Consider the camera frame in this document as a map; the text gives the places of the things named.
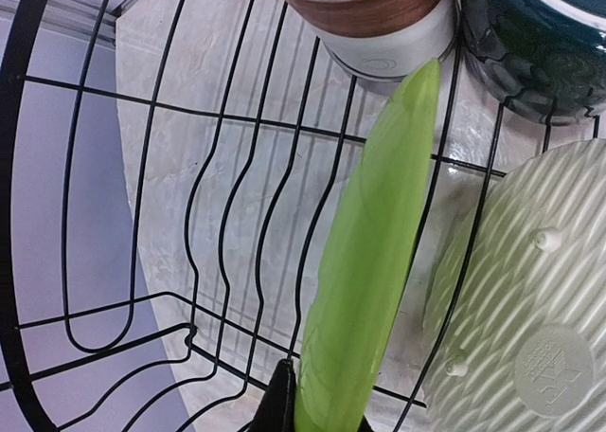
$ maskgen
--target black metal frame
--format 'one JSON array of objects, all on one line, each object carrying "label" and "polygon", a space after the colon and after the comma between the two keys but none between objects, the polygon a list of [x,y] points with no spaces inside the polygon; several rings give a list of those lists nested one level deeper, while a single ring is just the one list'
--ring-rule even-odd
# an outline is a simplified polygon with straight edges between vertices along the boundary
[{"label": "black metal frame", "polygon": [[[2,63],[2,69],[0,70],[0,97],[2,97],[2,100],[3,100],[2,107],[0,108],[0,154],[1,154],[1,156],[0,156],[0,174],[2,175],[2,177],[0,178],[0,287],[1,287],[0,291],[2,292],[2,295],[0,296],[0,344],[2,345],[2,351],[4,354],[4,358],[5,358],[5,363],[7,365],[8,372],[9,372],[9,382],[5,383],[5,384],[0,384],[0,391],[4,391],[4,390],[12,388],[14,395],[16,397],[16,400],[17,400],[19,406],[21,407],[24,416],[26,417],[27,421],[29,422],[29,424],[31,425],[31,427],[34,430],[36,430],[36,431],[64,430],[74,424],[77,424],[77,423],[83,421],[84,419],[90,417],[91,415],[93,415],[101,407],[101,405],[109,398],[109,396],[111,396],[112,393],[114,391],[116,391],[116,389],[118,387],[120,387],[122,384],[124,384],[127,380],[134,377],[136,374],[141,373],[152,367],[156,367],[156,366],[160,366],[160,365],[172,365],[172,364],[184,363],[190,358],[191,354],[193,354],[195,352],[195,353],[201,355],[202,357],[208,359],[209,361],[213,362],[214,363],[213,370],[205,376],[188,379],[188,380],[185,380],[185,381],[182,381],[179,383],[175,383],[174,385],[167,387],[163,391],[157,393],[156,395],[151,397],[150,400],[145,405],[143,405],[139,411],[137,411],[135,413],[135,415],[131,418],[129,423],[124,428],[124,430],[129,430],[134,425],[134,423],[137,421],[137,419],[148,408],[150,408],[156,401],[158,401],[160,398],[162,398],[167,393],[169,393],[172,390],[178,388],[179,386],[182,386],[185,384],[198,383],[198,382],[203,382],[203,381],[209,380],[217,373],[218,369],[227,370],[228,372],[232,373],[234,376],[242,379],[242,381],[243,381],[242,389],[238,394],[224,398],[224,399],[220,399],[219,401],[217,401],[211,405],[207,405],[206,408],[204,408],[203,410],[200,410],[197,414],[193,415],[186,423],[184,423],[179,428],[179,431],[182,431],[186,427],[188,427],[190,424],[192,424],[197,418],[204,415],[209,409],[211,409],[219,404],[223,404],[223,403],[230,402],[230,401],[240,398],[246,392],[248,385],[258,387],[261,389],[267,388],[267,386],[262,381],[257,380],[251,376],[253,354],[255,351],[255,345],[258,341],[262,342],[264,344],[267,344],[277,350],[283,351],[285,356],[288,359],[293,359],[293,358],[299,357],[299,355],[294,351],[294,346],[295,346],[296,336],[299,332],[300,325],[301,325],[301,305],[300,305],[301,282],[302,282],[302,278],[303,278],[303,268],[304,268],[305,261],[307,258],[308,250],[310,248],[310,243],[312,240],[313,232],[315,230],[315,227],[316,227],[316,224],[320,217],[320,214],[322,212],[322,209],[328,200],[330,191],[334,185],[337,170],[339,168],[339,162],[341,159],[341,152],[343,150],[344,144],[346,142],[364,144],[364,142],[365,142],[365,140],[359,136],[353,136],[353,135],[347,134],[349,114],[350,114],[354,94],[356,91],[356,79],[355,78],[351,79],[351,82],[349,85],[349,90],[348,90],[348,99],[347,99],[347,102],[346,102],[346,105],[344,108],[344,113],[343,113],[342,125],[341,125],[341,129],[338,133],[335,133],[334,131],[322,129],[322,128],[309,127],[309,126],[303,125],[303,116],[305,114],[306,103],[307,103],[307,99],[308,99],[308,96],[310,93],[312,76],[313,76],[314,66],[315,66],[315,62],[316,62],[316,58],[317,58],[317,54],[318,54],[318,48],[319,48],[319,41],[316,39],[315,44],[313,46],[312,56],[310,58],[310,65],[309,65],[308,72],[307,72],[307,78],[306,78],[305,87],[304,87],[304,91],[303,91],[303,98],[302,98],[302,101],[300,104],[296,123],[295,124],[286,123],[283,121],[269,120],[269,119],[262,117],[264,102],[265,102],[265,98],[267,96],[267,91],[269,88],[269,83],[270,83],[272,70],[273,70],[273,66],[274,66],[274,59],[276,57],[276,51],[277,51],[278,43],[280,40],[280,32],[282,30],[285,14],[287,13],[287,10],[288,10],[287,5],[284,4],[282,7],[282,10],[281,10],[281,13],[280,13],[280,18],[279,18],[277,29],[276,29],[276,35],[275,35],[275,38],[273,41],[273,46],[272,46],[272,50],[270,53],[269,62],[267,64],[267,71],[265,74],[264,83],[263,83],[263,87],[262,87],[262,91],[261,91],[261,99],[260,99],[260,103],[258,106],[257,115],[255,117],[245,117],[245,116],[228,114],[226,112],[227,102],[228,102],[229,95],[230,95],[230,92],[232,89],[233,79],[234,79],[235,72],[236,72],[236,65],[238,63],[238,59],[241,54],[242,44],[243,44],[243,40],[244,40],[244,34],[246,32],[246,29],[247,29],[249,21],[250,21],[250,17],[251,17],[251,13],[253,10],[253,6],[255,4],[255,0],[249,0],[249,3],[248,3],[246,14],[244,16],[244,21],[243,21],[243,24],[241,27],[240,36],[239,36],[237,46],[235,49],[233,61],[231,63],[231,67],[229,70],[226,86],[223,91],[223,100],[221,103],[221,108],[218,113],[199,111],[196,109],[185,108],[185,107],[180,107],[180,106],[176,106],[176,105],[168,105],[168,104],[158,101],[160,87],[162,84],[164,71],[165,71],[167,60],[169,57],[169,51],[170,51],[172,39],[174,37],[176,28],[178,26],[179,17],[181,15],[181,11],[182,11],[182,8],[183,8],[186,0],[180,0],[178,6],[176,8],[176,11],[175,11],[175,14],[174,14],[174,17],[172,20],[172,24],[171,24],[171,27],[169,30],[169,37],[168,37],[167,43],[165,45],[165,49],[164,49],[164,52],[162,55],[162,60],[160,62],[160,66],[159,66],[159,69],[158,69],[158,72],[156,75],[155,85],[153,88],[153,93],[152,93],[151,99],[140,99],[140,98],[136,98],[136,97],[132,97],[132,96],[125,96],[125,95],[118,94],[118,93],[112,93],[112,92],[108,92],[108,91],[104,91],[104,90],[100,90],[100,89],[91,88],[91,87],[86,86],[86,84],[85,84],[86,77],[89,72],[91,60],[93,57],[93,52],[94,52],[94,48],[96,45],[97,37],[98,37],[99,27],[100,27],[100,24],[102,21],[103,14],[105,13],[105,10],[107,9],[109,0],[103,0],[101,7],[99,9],[99,16],[98,16],[98,19],[97,19],[97,22],[95,25],[94,34],[93,34],[93,36],[90,40],[89,46],[88,46],[84,65],[83,65],[83,68],[82,68],[82,71],[80,74],[79,83],[70,84],[70,83],[61,82],[61,81],[43,79],[40,77],[33,77],[33,76],[30,76],[27,74],[27,68],[28,68],[28,64],[29,64],[29,58],[31,56],[31,52],[33,49],[33,44],[36,39],[36,35],[37,35],[38,29],[40,26],[40,22],[42,19],[42,15],[43,15],[43,12],[45,9],[46,1],[47,0],[21,0],[18,11],[14,18],[14,22],[12,24],[11,34],[9,36],[9,41],[7,44],[5,58]],[[384,394],[386,396],[390,396],[394,399],[397,399],[397,400],[403,402],[402,414],[394,428],[395,432],[400,430],[401,425],[402,425],[404,419],[406,418],[406,415],[410,411],[410,408],[412,407],[412,405],[425,406],[424,403],[415,400],[415,398],[418,395],[421,384],[422,384],[431,364],[433,363],[433,361],[436,357],[439,346],[442,343],[442,340],[448,329],[450,320],[455,311],[456,303],[458,301],[458,297],[462,290],[467,268],[468,268],[468,265],[469,265],[469,262],[471,259],[472,250],[473,250],[473,246],[475,243],[475,238],[476,238],[479,226],[480,226],[480,222],[481,222],[481,218],[482,218],[482,210],[483,210],[483,206],[484,206],[485,199],[487,196],[490,180],[492,178],[503,177],[505,175],[502,171],[497,171],[493,167],[494,159],[495,159],[495,155],[496,155],[496,151],[497,151],[497,147],[498,147],[498,142],[499,142],[501,124],[503,121],[503,114],[506,111],[505,110],[506,105],[504,105],[504,104],[501,104],[499,106],[497,117],[496,117],[496,120],[494,123],[493,137],[492,137],[492,142],[490,145],[490,156],[489,156],[486,166],[475,165],[472,163],[459,161],[456,159],[446,157],[444,155],[445,147],[446,147],[446,143],[447,143],[447,139],[448,139],[449,127],[452,122],[453,112],[454,112],[454,108],[455,108],[456,87],[457,87],[459,71],[460,71],[460,67],[461,67],[461,63],[462,63],[462,48],[463,48],[462,41],[459,40],[459,42],[457,43],[456,51],[455,51],[454,73],[453,73],[453,78],[452,78],[452,82],[451,82],[451,89],[450,89],[450,94],[449,94],[449,99],[448,99],[448,108],[447,108],[447,112],[446,112],[446,116],[445,116],[445,120],[444,120],[442,136],[440,139],[437,154],[434,154],[432,156],[432,158],[435,160],[435,169],[434,169],[434,172],[433,172],[433,175],[431,178],[427,203],[426,203],[425,209],[423,211],[421,223],[419,226],[417,247],[419,246],[419,239],[420,239],[422,231],[425,227],[428,215],[429,215],[430,206],[432,204],[432,199],[433,199],[435,191],[436,191],[438,176],[439,176],[439,172],[440,172],[440,168],[441,168],[442,164],[450,164],[450,165],[454,165],[454,166],[457,166],[462,169],[468,169],[470,171],[480,172],[483,174],[484,181],[483,181],[483,186],[482,186],[478,206],[477,206],[476,213],[475,213],[475,218],[473,221],[473,226],[472,226],[472,231],[471,231],[470,238],[469,238],[467,251],[466,251],[465,258],[464,258],[464,261],[463,261],[463,264],[461,267],[459,277],[458,277],[458,282],[454,289],[454,295],[453,295],[453,298],[452,298],[452,301],[450,303],[448,310],[445,311],[446,312],[445,318],[444,318],[443,324],[441,326],[440,332],[438,334],[437,341],[429,355],[427,362],[425,363],[425,365],[420,373],[420,377],[415,385],[415,388],[413,389],[410,396],[407,397],[400,393],[392,392],[390,390],[387,390],[387,389],[384,389],[381,387],[375,387],[375,390],[377,392]],[[13,153],[14,153],[14,139],[15,139],[16,131],[17,131],[17,122],[18,122],[18,118],[19,118],[21,97],[23,95],[24,85],[28,81],[34,82],[34,83],[39,83],[42,85],[47,85],[47,86],[54,86],[54,87],[59,87],[59,88],[63,88],[63,89],[74,90],[77,92],[77,97],[76,97],[76,103],[74,106],[72,124],[71,124],[71,128],[70,128],[69,145],[68,145],[68,151],[67,151],[67,157],[66,157],[64,190],[63,190],[62,246],[61,246],[63,315],[51,317],[51,318],[48,318],[45,320],[39,320],[36,322],[22,323],[19,320],[19,316],[18,316],[17,308],[16,308],[16,300],[15,300],[15,295],[14,295],[14,278],[12,275],[12,266],[11,266],[10,182],[11,182],[11,177],[12,177],[12,159],[13,159]],[[77,313],[77,314],[72,314],[72,313],[70,313],[70,309],[69,309],[68,279],[67,279],[67,269],[66,269],[67,256],[68,256],[68,253],[67,253],[67,211],[68,211],[68,204],[69,204],[68,198],[69,198],[69,189],[70,189],[70,176],[71,176],[71,169],[72,169],[72,155],[73,155],[73,151],[74,151],[76,133],[77,133],[77,128],[78,128],[80,105],[81,105],[82,97],[85,94],[92,94],[92,95],[104,96],[104,97],[112,98],[112,99],[122,99],[122,100],[130,101],[130,102],[137,102],[137,103],[148,106],[149,112],[148,112],[147,126],[146,126],[145,138],[144,138],[143,154],[142,154],[141,165],[140,165],[140,170],[139,170],[136,201],[134,204],[134,227],[133,227],[133,243],[132,243],[132,250],[131,250],[131,273],[130,273],[130,298],[127,301],[122,301],[117,304],[109,304],[104,307],[96,308],[93,310],[89,310],[89,311],[85,311],[85,312],[81,312],[81,313]],[[187,252],[187,259],[188,259],[191,269],[194,273],[194,288],[193,288],[192,298],[181,297],[181,296],[175,294],[174,292],[163,292],[163,293],[158,293],[155,295],[148,295],[146,297],[135,297],[135,294],[134,294],[137,237],[138,237],[138,226],[139,226],[140,209],[141,209],[141,201],[142,201],[143,178],[144,178],[145,169],[146,169],[147,152],[148,152],[148,148],[149,148],[149,144],[150,144],[150,135],[151,135],[151,130],[152,130],[154,113],[155,113],[155,110],[158,108],[168,109],[168,110],[171,110],[174,112],[188,114],[188,115],[201,116],[201,117],[212,117],[212,118],[216,119],[215,133],[214,133],[214,138],[213,138],[210,152],[198,172],[198,175],[192,186],[192,189],[191,189],[188,201],[187,201],[186,224],[184,227],[184,243],[185,243],[185,248],[186,248],[186,252]],[[250,145],[250,151],[248,153],[246,163],[245,163],[244,167],[242,168],[242,170],[240,171],[240,174],[238,175],[238,179],[229,194],[229,198],[227,200],[227,203],[226,203],[226,206],[224,209],[223,219],[222,219],[222,223],[221,223],[218,255],[219,255],[219,264],[220,264],[222,281],[223,281],[223,285],[225,287],[225,295],[224,295],[224,299],[223,299],[222,313],[217,314],[196,302],[197,290],[198,290],[198,285],[199,285],[199,272],[198,272],[198,267],[196,266],[196,263],[192,257],[191,249],[189,246],[189,219],[191,216],[191,211],[192,211],[193,203],[194,203],[194,200],[196,197],[196,193],[198,191],[198,187],[199,187],[199,185],[203,179],[203,176],[205,175],[205,171],[206,171],[209,163],[211,162],[213,155],[216,151],[218,140],[219,140],[219,135],[221,133],[221,129],[222,129],[223,123],[225,121],[250,122],[250,123],[253,123],[254,126],[252,129],[253,130],[253,139],[252,139],[252,142]],[[251,331],[226,318],[227,306],[228,306],[228,302],[229,302],[231,287],[230,287],[230,282],[229,282],[227,273],[225,272],[225,262],[224,262],[224,253],[223,253],[223,237],[224,237],[225,226],[226,226],[226,222],[227,222],[227,217],[230,212],[230,208],[232,206],[236,193],[238,192],[238,189],[254,159],[256,142],[258,139],[258,134],[259,134],[261,125],[270,126],[270,127],[278,128],[283,131],[292,132],[293,133],[293,144],[292,144],[292,148],[290,151],[288,166],[281,177],[281,180],[279,182],[279,186],[276,190],[276,193],[271,201],[271,204],[269,205],[267,213],[264,216],[264,219],[262,222],[262,228],[261,228],[259,239],[258,239],[258,249],[255,254],[255,277],[254,277],[254,279],[255,279],[255,284],[256,284],[256,291],[257,291],[257,296],[258,296],[258,301],[259,301],[259,307],[258,307],[256,324],[255,324],[254,329]],[[595,118],[594,127],[595,127],[594,137],[598,137],[598,135],[599,135],[599,117]],[[330,172],[329,182],[327,183],[324,193],[314,212],[308,233],[305,238],[303,250],[302,250],[302,253],[301,253],[301,256],[299,259],[298,271],[297,271],[296,280],[295,280],[295,282],[296,282],[296,284],[295,284],[296,285],[296,288],[295,288],[296,323],[295,323],[293,333],[292,333],[291,344],[290,344],[289,348],[285,348],[285,347],[273,342],[271,339],[268,339],[268,338],[263,337],[262,335],[259,335],[260,321],[261,321],[261,317],[263,314],[263,288],[262,288],[262,283],[261,283],[261,278],[260,278],[260,260],[261,260],[261,254],[263,251],[263,245],[264,245],[265,237],[267,235],[269,223],[272,219],[272,215],[273,215],[274,209],[276,208],[276,204],[279,200],[280,194],[283,191],[283,189],[291,175],[297,143],[298,143],[300,135],[303,133],[322,135],[322,136],[327,136],[327,137],[334,137],[337,140],[337,147],[336,147],[334,159],[332,162],[332,169]],[[550,136],[551,136],[551,127],[546,126],[545,134],[544,134],[544,145],[543,145],[544,151],[546,151],[549,148]],[[132,325],[135,306],[144,301],[151,301],[152,299],[159,298],[159,297],[173,297],[175,299],[182,301],[184,304],[186,304],[188,307],[190,307],[189,321],[172,326],[171,328],[168,328],[165,330],[160,330],[157,333],[153,333],[151,335],[141,337],[141,338],[136,339],[131,342],[126,342],[126,343],[122,342],[124,340],[125,335],[127,334],[128,330],[129,330],[129,328]],[[87,347],[83,346],[82,344],[80,344],[77,341],[77,339],[71,333],[70,321],[74,318],[99,314],[102,312],[106,312],[106,311],[110,311],[110,310],[114,310],[114,309],[118,309],[118,308],[124,308],[124,307],[128,308],[128,311],[129,311],[128,320],[127,320],[127,323],[126,323],[124,329],[112,342],[110,342],[100,348],[93,349],[93,348],[87,348]],[[194,325],[196,314],[208,315],[208,316],[218,320],[221,324],[220,331],[219,331],[219,340],[218,340],[218,345],[217,345],[217,351],[215,354],[212,354],[212,353],[196,346],[193,343],[193,336],[196,333],[196,328]],[[66,363],[66,364],[62,364],[55,368],[31,373],[27,367],[27,357],[26,357],[26,353],[25,353],[24,347],[23,347],[21,331],[26,330],[26,329],[35,328],[35,327],[42,327],[42,326],[46,326],[46,325],[50,325],[50,324],[58,323],[58,322],[64,322],[65,330],[66,330],[67,336],[68,336],[71,344],[74,347],[76,347],[77,349],[79,349],[80,351],[83,351],[85,353],[90,353],[90,354],[88,356],[82,357],[79,360],[72,361],[72,362]],[[245,371],[237,369],[237,368],[227,364],[226,362],[224,362],[221,359],[222,339],[223,339],[223,332],[225,330],[225,327],[233,328],[233,329],[239,331],[240,333],[243,333],[243,334],[246,334],[246,335],[252,337],[252,344],[251,344],[250,353],[249,353],[249,357],[248,357],[248,363],[247,363],[247,367],[246,367]],[[51,377],[58,373],[61,373],[61,372],[67,371],[67,370],[71,370],[74,368],[79,368],[79,367],[85,366],[87,364],[91,364],[100,359],[117,354],[119,352],[131,350],[139,345],[143,345],[154,339],[160,339],[164,335],[168,335],[170,333],[175,333],[175,332],[181,331],[183,329],[189,330],[188,338],[186,338],[186,340],[184,342],[185,346],[187,347],[187,355],[184,358],[178,359],[178,360],[153,362],[146,366],[138,368],[138,369],[132,371],[131,373],[126,374],[122,379],[120,379],[112,387],[110,387],[106,391],[106,393],[98,400],[98,402],[90,410],[88,410],[87,412],[78,416],[78,418],[71,420],[68,423],[64,423],[61,425],[53,424],[53,422],[49,419],[49,417],[45,413],[44,407],[40,404],[40,402],[38,401],[38,399],[36,397],[36,393],[32,386],[32,382],[34,382],[34,381],[41,380],[41,379],[44,379],[47,377]],[[243,427],[241,429],[241,431],[246,430],[246,428],[247,428],[247,426]]]}]

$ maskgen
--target brown stripe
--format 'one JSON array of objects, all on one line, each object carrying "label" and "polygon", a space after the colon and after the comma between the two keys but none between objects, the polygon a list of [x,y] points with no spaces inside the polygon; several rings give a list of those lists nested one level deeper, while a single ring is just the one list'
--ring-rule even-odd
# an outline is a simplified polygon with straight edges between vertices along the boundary
[{"label": "brown stripe", "polygon": [[418,22],[440,0],[286,0],[315,27],[344,37],[383,36]]}]

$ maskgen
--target ridged surface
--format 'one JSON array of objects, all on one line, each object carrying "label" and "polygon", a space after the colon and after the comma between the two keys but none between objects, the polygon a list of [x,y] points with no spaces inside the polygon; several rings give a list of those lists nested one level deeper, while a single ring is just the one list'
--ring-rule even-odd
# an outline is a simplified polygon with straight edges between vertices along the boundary
[{"label": "ridged surface", "polygon": [[[606,142],[600,140],[532,159],[492,189],[453,321],[424,385],[436,432],[606,430],[605,204]],[[472,219],[473,212],[456,229],[437,269],[426,347],[451,301]],[[537,229],[550,227],[561,234],[553,252],[534,241]],[[528,339],[535,345],[532,336],[552,327],[587,342],[587,350],[566,345],[593,357],[595,378],[592,385],[591,368],[584,369],[589,378],[582,398],[574,399],[579,405],[547,418],[526,406],[514,374],[523,345]],[[574,363],[564,353],[560,369],[554,358],[560,373]],[[467,364],[462,377],[446,373],[457,356]],[[570,398],[576,377],[560,386],[561,399]]]}]

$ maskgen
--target white marble surface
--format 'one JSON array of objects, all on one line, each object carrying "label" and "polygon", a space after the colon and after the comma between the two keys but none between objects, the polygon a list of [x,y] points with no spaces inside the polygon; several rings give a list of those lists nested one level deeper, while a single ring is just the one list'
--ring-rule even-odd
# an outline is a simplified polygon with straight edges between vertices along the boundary
[{"label": "white marble surface", "polygon": [[[149,99],[169,26],[178,0],[141,0],[117,23],[118,92]],[[187,0],[170,51],[159,101],[199,111],[218,112],[248,0]],[[230,116],[257,115],[268,66],[280,0],[257,0],[243,42],[227,102]],[[288,10],[280,37],[272,78],[262,111],[267,120],[294,124],[313,47],[312,32]],[[450,86],[453,57],[444,64],[436,147]],[[461,74],[454,120],[446,155],[485,164],[497,104],[465,71]],[[304,115],[306,126],[338,132],[347,99],[349,77],[321,48]],[[383,97],[358,87],[348,124],[349,135],[366,136],[384,103]],[[127,191],[135,203],[137,177],[149,108],[121,101],[118,106]],[[151,130],[145,170],[139,229],[139,255],[150,293],[172,291],[191,297],[194,273],[187,262],[184,222],[187,198],[194,179],[208,157],[217,128],[214,117],[194,116],[157,108]],[[219,272],[219,233],[227,197],[251,152],[255,125],[228,118],[223,122],[216,152],[195,195],[190,222],[193,258],[200,272],[196,300],[220,313],[225,287]],[[553,146],[584,139],[589,127],[553,130]],[[228,318],[253,330],[259,309],[255,285],[255,253],[267,208],[287,167],[293,145],[292,130],[259,127],[250,169],[230,208],[223,240],[224,265],[230,284]],[[507,113],[497,153],[496,168],[510,171],[540,151],[544,130]],[[280,195],[260,257],[260,284],[264,308],[260,335],[288,347],[294,327],[294,282],[305,234],[330,177],[337,144],[334,138],[303,133],[296,147],[293,172]],[[336,182],[312,238],[304,268],[303,318],[315,292],[317,267],[339,196],[360,154],[361,146],[347,142]],[[443,164],[430,219],[421,241],[410,281],[383,363],[378,385],[408,394],[423,364],[420,349],[421,317],[427,286],[453,223],[471,209],[481,187],[481,174]],[[160,328],[189,320],[186,304],[171,297],[153,301]],[[219,322],[198,313],[196,344],[214,352]],[[169,357],[186,353],[183,333],[165,338]],[[222,359],[246,369],[251,338],[225,329]],[[269,381],[282,351],[257,343],[252,375]],[[178,381],[204,377],[212,365],[193,355],[172,366]],[[195,414],[208,403],[238,394],[242,381],[219,370],[210,381],[182,386],[187,409]],[[226,402],[205,413],[198,430],[236,431],[249,422],[262,392],[249,387],[236,402]],[[390,431],[403,407],[400,401],[374,393],[367,416],[377,432]],[[430,431],[424,410],[413,408],[402,430]]]}]

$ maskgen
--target brown and white cup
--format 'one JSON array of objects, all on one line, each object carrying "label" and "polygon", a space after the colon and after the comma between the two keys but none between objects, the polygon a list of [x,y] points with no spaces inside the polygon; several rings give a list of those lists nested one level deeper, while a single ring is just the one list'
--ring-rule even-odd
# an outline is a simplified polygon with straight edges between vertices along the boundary
[{"label": "brown and white cup", "polygon": [[454,43],[455,0],[286,1],[339,64],[368,80],[401,80]]}]

